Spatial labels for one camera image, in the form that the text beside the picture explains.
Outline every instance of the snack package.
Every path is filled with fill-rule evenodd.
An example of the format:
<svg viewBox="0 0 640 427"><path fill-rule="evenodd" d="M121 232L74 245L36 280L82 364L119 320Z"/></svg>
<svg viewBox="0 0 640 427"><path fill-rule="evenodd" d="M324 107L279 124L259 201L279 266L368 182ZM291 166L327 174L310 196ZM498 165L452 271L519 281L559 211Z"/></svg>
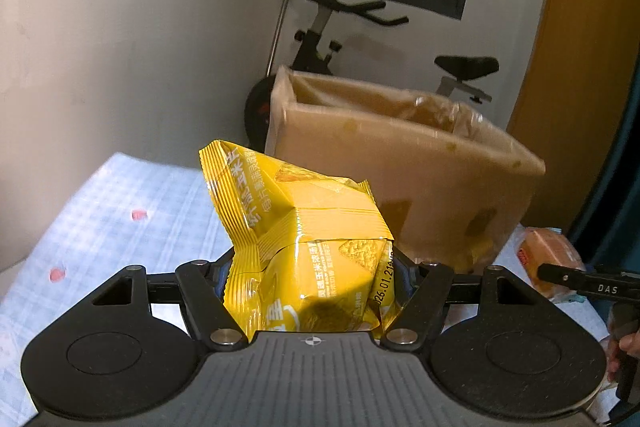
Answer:
<svg viewBox="0 0 640 427"><path fill-rule="evenodd" d="M533 288L554 301L565 298L572 290L538 279L538 267L543 263L551 263L585 270L580 255L569 240L552 229L526 229L518 259L527 271Z"/></svg>
<svg viewBox="0 0 640 427"><path fill-rule="evenodd" d="M200 151L236 251L225 307L257 330L375 330L395 316L393 237L367 182L217 140Z"/></svg>

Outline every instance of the cardboard box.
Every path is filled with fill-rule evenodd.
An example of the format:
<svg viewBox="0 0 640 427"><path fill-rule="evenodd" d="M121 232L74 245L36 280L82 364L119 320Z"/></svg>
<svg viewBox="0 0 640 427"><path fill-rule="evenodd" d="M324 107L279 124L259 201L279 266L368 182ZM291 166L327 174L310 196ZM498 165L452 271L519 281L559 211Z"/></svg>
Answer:
<svg viewBox="0 0 640 427"><path fill-rule="evenodd" d="M545 173L540 158L468 105L284 67L266 153L368 180L396 246L459 273L495 259Z"/></svg>

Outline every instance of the exercise bike seat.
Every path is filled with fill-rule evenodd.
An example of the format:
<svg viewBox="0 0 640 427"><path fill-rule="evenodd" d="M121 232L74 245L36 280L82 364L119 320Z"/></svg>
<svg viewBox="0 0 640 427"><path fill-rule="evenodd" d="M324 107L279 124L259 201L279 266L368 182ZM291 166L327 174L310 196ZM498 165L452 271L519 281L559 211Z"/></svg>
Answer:
<svg viewBox="0 0 640 427"><path fill-rule="evenodd" d="M500 69L498 59L495 57L439 55L434 60L434 63L460 81L475 80L481 76L495 73Z"/></svg>

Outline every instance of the white wall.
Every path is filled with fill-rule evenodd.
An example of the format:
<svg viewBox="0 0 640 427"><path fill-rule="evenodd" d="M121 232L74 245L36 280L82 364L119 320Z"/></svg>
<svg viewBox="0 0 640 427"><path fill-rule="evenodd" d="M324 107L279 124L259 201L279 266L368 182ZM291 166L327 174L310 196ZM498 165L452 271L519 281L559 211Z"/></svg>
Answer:
<svg viewBox="0 0 640 427"><path fill-rule="evenodd" d="M111 154L243 142L280 0L0 0L0 269Z"/></svg>
<svg viewBox="0 0 640 427"><path fill-rule="evenodd" d="M389 3L402 28L335 15L343 76L435 90L438 54L495 55L478 82L505 126L543 0L466 0L461 21ZM113 152L197 166L215 138L245 140L280 0L0 0L0 269L29 253L63 203ZM292 0L278 58L315 15Z"/></svg>
<svg viewBox="0 0 640 427"><path fill-rule="evenodd" d="M529 64L544 0L466 0L462 20L399 3L388 3L381 15L407 15L410 22L383 28L348 14L334 14L324 33L321 52L336 39L344 48L330 67L334 74L391 86L436 90L445 74L433 64L437 55L492 55L500 71L478 80L475 86L494 97L492 103L474 105L495 124L505 128ZM292 36L307 29L316 10L306 0L292 0L282 32L278 61L290 63L297 46ZM451 97L469 102L457 91Z"/></svg>

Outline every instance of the exercise bike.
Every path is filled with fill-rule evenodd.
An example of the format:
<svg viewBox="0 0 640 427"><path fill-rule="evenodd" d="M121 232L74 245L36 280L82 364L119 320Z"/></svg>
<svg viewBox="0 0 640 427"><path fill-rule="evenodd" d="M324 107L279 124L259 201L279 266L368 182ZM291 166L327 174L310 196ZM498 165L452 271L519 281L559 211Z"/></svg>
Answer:
<svg viewBox="0 0 640 427"><path fill-rule="evenodd" d="M383 0L367 1L357 4L345 4L338 0L309 0L318 4L318 15L306 32L298 30L294 36L300 42L300 48L291 68L296 71L306 71L317 74L333 74L329 69L329 62L334 54L340 52L340 42L331 41L330 52L322 57L318 52L318 43L322 38L322 32L329 22L333 12L353 13L375 22L381 26L399 26L409 22L408 17L386 20L373 13L386 7ZM249 138L249 145L257 152L264 152L269 130L269 115L271 110L271 91L275 82L275 75L270 74L260 80L252 90L244 104L244 129Z"/></svg>

